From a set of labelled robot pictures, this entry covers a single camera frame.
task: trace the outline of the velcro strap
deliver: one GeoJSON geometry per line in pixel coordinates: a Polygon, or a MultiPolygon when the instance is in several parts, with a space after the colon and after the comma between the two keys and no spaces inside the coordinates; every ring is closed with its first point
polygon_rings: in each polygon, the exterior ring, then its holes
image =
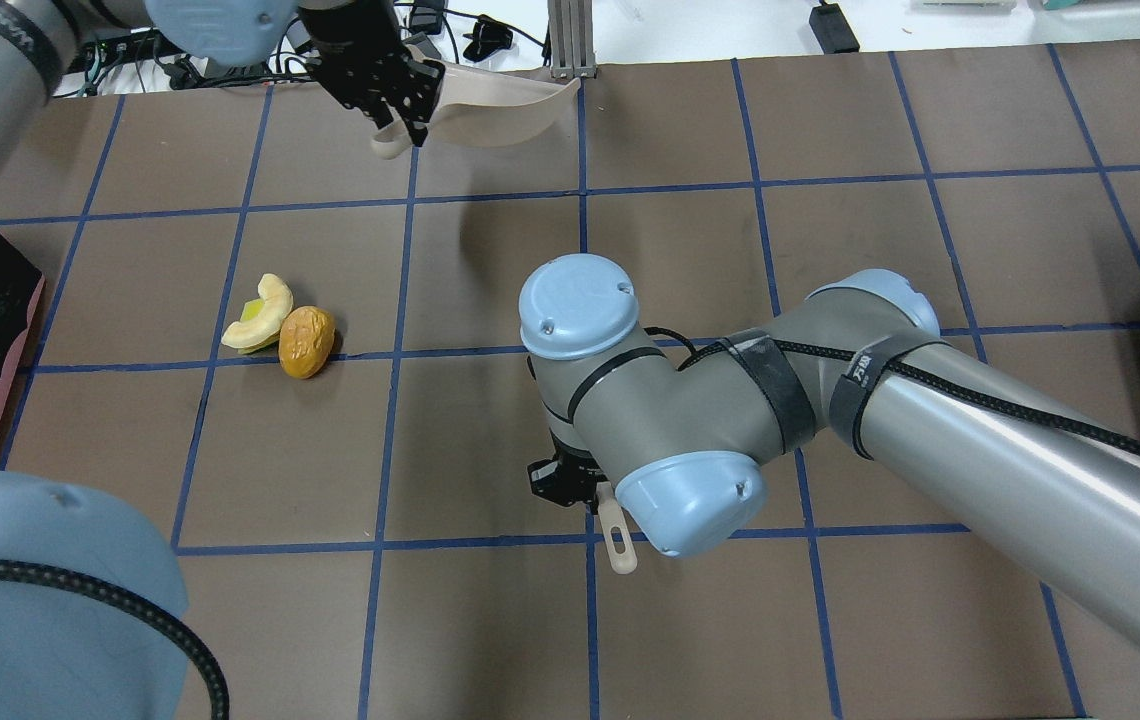
{"type": "Polygon", "coordinates": [[[717,342],[766,396],[779,424],[784,452],[806,445],[814,437],[814,409],[806,387],[774,338],[759,328],[750,328],[717,342]]]}
{"type": "Polygon", "coordinates": [[[855,352],[850,363],[845,368],[845,375],[836,382],[832,388],[832,400],[826,406],[826,424],[838,434],[846,445],[853,448],[864,459],[872,460],[863,448],[860,436],[860,425],[863,423],[863,410],[873,388],[881,381],[886,366],[927,345],[942,345],[937,338],[922,339],[919,333],[901,333],[883,337],[872,345],[855,352]]]}

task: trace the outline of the metal stand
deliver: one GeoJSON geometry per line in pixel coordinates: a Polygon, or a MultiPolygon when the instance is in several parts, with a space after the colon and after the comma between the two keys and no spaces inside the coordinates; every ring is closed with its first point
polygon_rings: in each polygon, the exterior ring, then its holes
{"type": "Polygon", "coordinates": [[[596,77],[592,0],[548,0],[553,77],[596,77]]]}

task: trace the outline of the black cable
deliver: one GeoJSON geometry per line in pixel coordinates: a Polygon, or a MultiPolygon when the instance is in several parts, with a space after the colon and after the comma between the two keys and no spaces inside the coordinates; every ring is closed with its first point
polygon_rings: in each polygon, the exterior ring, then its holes
{"type": "Polygon", "coordinates": [[[113,584],[78,573],[75,570],[56,568],[54,565],[43,565],[40,562],[0,561],[0,580],[11,583],[23,583],[39,586],[43,588],[57,589],[68,594],[80,594],[125,612],[127,615],[142,621],[150,629],[157,630],[170,643],[176,644],[184,655],[187,655],[196,671],[201,674],[201,680],[205,682],[205,689],[210,696],[210,717],[212,720],[227,720],[228,706],[228,682],[223,678],[223,670],[219,669],[219,661],[210,648],[196,637],[190,628],[182,621],[149,602],[148,598],[139,594],[128,591],[119,584],[113,584]]]}
{"type": "Polygon", "coordinates": [[[291,56],[291,58],[286,58],[286,74],[288,74],[288,76],[295,76],[295,74],[300,74],[301,77],[310,77],[311,73],[308,72],[308,58],[306,58],[303,55],[291,56]],[[299,73],[291,72],[290,68],[291,63],[299,63],[300,67],[299,73]]]}
{"type": "Polygon", "coordinates": [[[264,73],[259,74],[259,76],[245,76],[245,74],[242,74],[242,76],[204,79],[204,81],[199,81],[196,87],[250,87],[262,85],[264,82],[304,83],[314,82],[314,79],[309,76],[296,76],[296,74],[282,74],[282,76],[278,76],[276,73],[264,73]]]}
{"type": "Polygon", "coordinates": [[[303,60],[308,60],[308,55],[294,54],[294,51],[291,51],[291,50],[280,50],[280,51],[277,51],[277,54],[272,54],[272,55],[268,56],[268,59],[269,60],[274,60],[274,64],[277,65],[276,69],[272,69],[272,73],[274,74],[278,74],[278,76],[287,76],[290,74],[290,69],[286,69],[285,67],[282,67],[282,58],[285,58],[287,60],[290,60],[290,59],[298,59],[298,60],[303,62],[303,60]]]}
{"type": "Polygon", "coordinates": [[[103,83],[108,82],[108,75],[112,74],[112,71],[121,69],[125,64],[125,56],[121,56],[121,58],[113,60],[108,67],[99,68],[99,72],[95,74],[93,82],[90,83],[90,88],[85,91],[85,95],[91,95],[90,90],[93,90],[92,95],[99,95],[99,88],[103,87],[103,83]]]}
{"type": "Polygon", "coordinates": [[[717,352],[722,352],[722,350],[725,350],[725,347],[723,347],[720,343],[714,342],[711,345],[706,345],[703,346],[703,350],[699,350],[693,355],[686,357],[684,363],[681,363],[678,368],[676,368],[676,373],[681,373],[681,370],[685,370],[691,365],[698,363],[698,361],[703,360],[705,357],[716,355],[717,352]]]}
{"type": "Polygon", "coordinates": [[[684,336],[684,334],[681,334],[678,332],[670,332],[670,329],[658,327],[658,325],[652,325],[652,327],[646,328],[646,334],[648,336],[651,337],[657,336],[657,334],[670,337],[671,339],[679,342],[681,345],[684,345],[685,349],[690,351],[690,355],[694,355],[694,353],[698,352],[698,347],[694,347],[694,343],[690,342],[689,338],[684,336]]]}
{"type": "Polygon", "coordinates": [[[1062,432],[1072,433],[1074,436],[1091,439],[1091,441],[1115,447],[1129,455],[1140,457],[1140,441],[1114,433],[1110,429],[1100,428],[1099,425],[1064,418],[1062,415],[1047,414],[1047,411],[1037,410],[1035,407],[1017,404],[1017,402],[1010,402],[1000,396],[987,395],[987,393],[977,391],[977,388],[959,386],[954,382],[940,378],[939,375],[927,373],[921,368],[914,368],[912,365],[901,363],[898,360],[888,363],[886,369],[896,375],[902,375],[902,377],[910,381],[921,383],[928,388],[944,393],[946,396],[953,396],[955,400],[966,402],[969,406],[982,407],[983,410],[991,410],[993,414],[1004,415],[1008,418],[1041,425],[1044,428],[1062,429],[1062,432]]]}
{"type": "MultiPolygon", "coordinates": [[[[414,3],[393,3],[393,5],[396,5],[397,8],[414,8],[414,3]]],[[[450,15],[456,15],[456,17],[470,18],[473,21],[482,19],[480,15],[474,15],[473,13],[461,13],[461,10],[451,10],[450,8],[443,8],[442,13],[449,13],[450,15]]],[[[534,44],[543,48],[543,43],[539,42],[538,38],[535,38],[534,35],[530,35],[530,33],[524,32],[523,28],[511,26],[511,24],[489,17],[489,15],[486,15],[486,22],[498,24],[498,26],[510,28],[510,31],[518,33],[520,36],[524,36],[526,40],[529,40],[530,42],[534,42],[534,44]]]]}
{"type": "Polygon", "coordinates": [[[286,35],[290,35],[290,28],[295,27],[296,24],[301,23],[303,19],[300,18],[299,15],[295,15],[294,19],[291,19],[288,23],[286,23],[286,28],[284,28],[280,32],[282,40],[285,40],[286,35]]]}
{"type": "MultiPolygon", "coordinates": [[[[823,359],[838,360],[841,361],[841,363],[848,363],[854,358],[854,352],[849,350],[838,350],[838,347],[807,345],[807,343],[790,342],[784,339],[776,339],[775,345],[779,346],[779,350],[784,352],[795,352],[798,355],[823,357],[823,359]]],[[[716,355],[717,352],[722,351],[725,351],[725,346],[720,343],[712,343],[710,346],[703,347],[703,350],[689,357],[689,359],[685,360],[685,363],[681,363],[678,373],[679,370],[685,370],[691,365],[703,360],[705,357],[716,355]]],[[[935,392],[940,392],[943,395],[966,402],[968,406],[980,407],[983,410],[990,410],[992,414],[1004,415],[1008,416],[1008,418],[1023,420],[1024,423],[1041,425],[1041,427],[1044,428],[1061,429],[1065,433],[1074,434],[1074,436],[1090,439],[1090,441],[1102,443],[1102,445],[1115,447],[1117,450],[1140,457],[1140,441],[1137,441],[1137,439],[1133,437],[1123,436],[1123,434],[1119,433],[1114,433],[1113,429],[1100,428],[1099,425],[1082,420],[1064,418],[1062,415],[1047,414],[1045,410],[1037,410],[1035,407],[1027,407],[1026,404],[1018,404],[1018,402],[1003,400],[1003,398],[1000,396],[987,395],[987,393],[977,391],[977,388],[959,386],[959,384],[946,381],[939,377],[939,375],[927,373],[926,370],[917,368],[913,365],[905,365],[899,360],[894,360],[890,363],[887,363],[886,370],[896,375],[902,375],[902,377],[910,381],[921,383],[928,388],[934,388],[935,392]]]]}
{"type": "MultiPolygon", "coordinates": [[[[451,10],[450,8],[446,8],[445,11],[449,13],[450,15],[457,15],[457,17],[461,17],[461,18],[471,18],[471,19],[474,19],[474,21],[482,19],[482,17],[480,17],[480,15],[474,15],[474,14],[471,14],[471,13],[459,13],[459,10],[451,10]]],[[[528,33],[528,32],[524,32],[523,28],[520,28],[520,27],[516,27],[516,26],[510,26],[510,24],[507,24],[507,23],[505,23],[503,21],[497,21],[497,19],[495,19],[492,17],[489,17],[489,15],[486,15],[486,22],[490,22],[490,23],[494,23],[494,24],[500,24],[500,26],[510,28],[510,31],[518,33],[520,36],[524,36],[526,40],[529,40],[530,42],[534,42],[534,44],[539,46],[539,49],[543,49],[543,43],[539,42],[538,38],[534,36],[534,35],[530,35],[530,33],[528,33]]]]}
{"type": "Polygon", "coordinates": [[[81,95],[81,92],[84,92],[85,89],[90,87],[90,68],[93,67],[93,60],[98,58],[99,46],[93,42],[87,42],[87,44],[81,47],[81,54],[84,55],[84,58],[82,58],[81,62],[85,65],[85,67],[81,69],[81,87],[78,87],[76,90],[54,95],[52,97],[72,97],[73,95],[81,95]]]}
{"type": "Polygon", "coordinates": [[[443,26],[446,26],[446,35],[450,36],[450,49],[455,51],[455,64],[459,65],[459,42],[455,40],[455,28],[450,27],[450,21],[443,18],[443,26]]]}
{"type": "Polygon", "coordinates": [[[157,51],[157,42],[158,42],[157,33],[144,33],[144,36],[140,38],[139,44],[135,47],[135,75],[139,77],[139,90],[145,95],[148,93],[148,88],[144,87],[144,69],[142,69],[142,62],[140,59],[140,54],[144,51],[144,44],[148,42],[149,34],[150,38],[153,38],[153,51],[154,52],[157,51]]]}
{"type": "Polygon", "coordinates": [[[276,51],[276,54],[272,54],[272,55],[269,55],[269,56],[268,56],[268,59],[269,59],[269,60],[274,60],[274,63],[276,63],[277,67],[276,67],[276,68],[272,68],[272,69],[274,69],[274,72],[276,72],[276,73],[278,73],[278,74],[285,74],[285,72],[286,72],[286,71],[285,71],[285,69],[284,69],[284,68],[283,68],[283,67],[280,66],[280,56],[282,56],[283,54],[285,54],[285,51],[286,51],[286,36],[285,36],[285,35],[282,35],[282,36],[280,36],[280,41],[279,41],[279,42],[277,42],[277,51],[276,51]]]}

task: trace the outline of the light blue joint cap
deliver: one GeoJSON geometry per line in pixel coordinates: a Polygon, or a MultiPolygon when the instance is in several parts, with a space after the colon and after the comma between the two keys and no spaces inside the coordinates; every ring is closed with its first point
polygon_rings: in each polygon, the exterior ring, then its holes
{"type": "MultiPolygon", "coordinates": [[[[178,561],[135,507],[84,486],[0,473],[0,561],[75,570],[187,609],[178,561]]],[[[98,602],[0,582],[0,717],[172,717],[187,658],[98,602]]]]}
{"type": "Polygon", "coordinates": [[[534,270],[521,287],[521,343],[547,360],[610,350],[637,327],[628,273],[598,255],[564,255],[534,270]]]}
{"type": "Polygon", "coordinates": [[[747,525],[766,504],[766,483],[752,457],[703,450],[632,471],[614,496],[658,551],[684,557],[747,525]]]}
{"type": "Polygon", "coordinates": [[[295,0],[144,0],[174,46],[228,67],[262,63],[276,49],[295,0]]]}
{"type": "Polygon", "coordinates": [[[871,292],[872,295],[877,295],[880,300],[885,300],[889,304],[897,306],[899,312],[907,316],[907,319],[912,320],[912,324],[917,325],[918,328],[934,334],[936,337],[939,336],[939,316],[935,314],[935,309],[930,305],[930,300],[926,298],[926,295],[922,295],[922,293],[912,291],[912,283],[909,283],[907,278],[903,277],[903,275],[895,273],[894,270],[883,270],[880,268],[860,270],[857,273],[845,278],[844,281],[826,284],[826,286],[809,293],[806,300],[819,295],[823,291],[831,291],[839,287],[871,292]]]}

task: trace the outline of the white floor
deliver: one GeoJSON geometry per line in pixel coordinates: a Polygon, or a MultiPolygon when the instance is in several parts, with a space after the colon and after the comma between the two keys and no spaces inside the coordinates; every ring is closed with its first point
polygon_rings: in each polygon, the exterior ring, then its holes
{"type": "MultiPolygon", "coordinates": [[[[913,6],[913,0],[836,0],[863,50],[923,50],[936,47],[1033,46],[1140,38],[1140,0],[1083,0],[1062,10],[1045,10],[1041,0],[1013,0],[996,6],[913,6]]],[[[817,0],[596,0],[593,41],[598,64],[676,63],[768,55],[817,55],[819,42],[808,18],[817,0]]],[[[543,0],[450,0],[451,9],[486,13],[543,38],[547,5],[543,0]]],[[[469,18],[450,17],[459,49],[473,27],[469,18]]],[[[451,58],[445,33],[434,38],[443,58],[451,58]]],[[[511,50],[479,67],[529,69],[542,65],[539,47],[522,36],[511,50]]],[[[62,92],[76,90],[80,77],[67,77],[62,92]]],[[[168,90],[168,77],[155,65],[135,65],[113,73],[101,91],[168,90]]]]}

